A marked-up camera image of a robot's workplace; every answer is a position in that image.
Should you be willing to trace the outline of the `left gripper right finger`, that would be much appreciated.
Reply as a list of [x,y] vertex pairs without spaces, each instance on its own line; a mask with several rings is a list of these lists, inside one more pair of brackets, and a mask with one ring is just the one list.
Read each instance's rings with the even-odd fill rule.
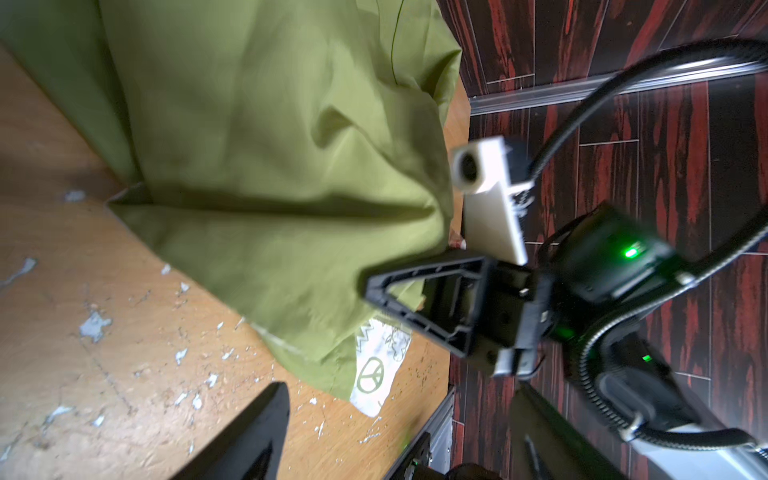
[[513,479],[623,479],[530,384],[521,382],[509,406]]

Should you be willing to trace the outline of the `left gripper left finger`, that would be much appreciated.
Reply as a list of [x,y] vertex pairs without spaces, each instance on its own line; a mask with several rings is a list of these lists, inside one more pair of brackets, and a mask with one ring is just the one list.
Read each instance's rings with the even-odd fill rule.
[[174,477],[275,479],[289,419],[288,387],[273,382]]

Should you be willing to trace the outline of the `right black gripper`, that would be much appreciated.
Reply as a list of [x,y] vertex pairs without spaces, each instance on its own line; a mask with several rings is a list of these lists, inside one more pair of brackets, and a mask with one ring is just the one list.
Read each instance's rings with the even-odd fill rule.
[[[541,245],[534,267],[469,250],[368,272],[364,299],[458,357],[473,354],[493,376],[532,376],[540,343],[576,340],[597,320],[661,286],[685,260],[651,229],[603,202]],[[423,283],[406,306],[394,288]]]

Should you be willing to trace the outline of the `green jacket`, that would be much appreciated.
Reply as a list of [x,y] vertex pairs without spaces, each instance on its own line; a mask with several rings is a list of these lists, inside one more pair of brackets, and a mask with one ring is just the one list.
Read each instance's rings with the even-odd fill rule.
[[434,1],[5,1],[111,211],[300,380],[375,417],[410,344],[363,275],[442,252],[461,49]]

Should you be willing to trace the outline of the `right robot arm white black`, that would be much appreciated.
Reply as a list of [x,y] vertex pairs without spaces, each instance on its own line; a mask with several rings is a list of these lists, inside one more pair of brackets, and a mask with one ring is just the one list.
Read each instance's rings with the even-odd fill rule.
[[667,70],[725,59],[765,65],[767,44],[709,39],[647,57],[589,94],[533,158],[504,137],[456,149],[451,179],[464,195],[466,247],[364,277],[362,296],[377,310],[490,375],[518,380],[511,422],[525,479],[621,477],[530,385],[546,341],[563,347],[568,381],[608,430],[669,477],[767,475],[766,444],[724,426],[638,333],[650,313],[763,239],[766,212],[695,262],[608,203],[550,236],[535,265],[519,224],[549,161],[603,104]]

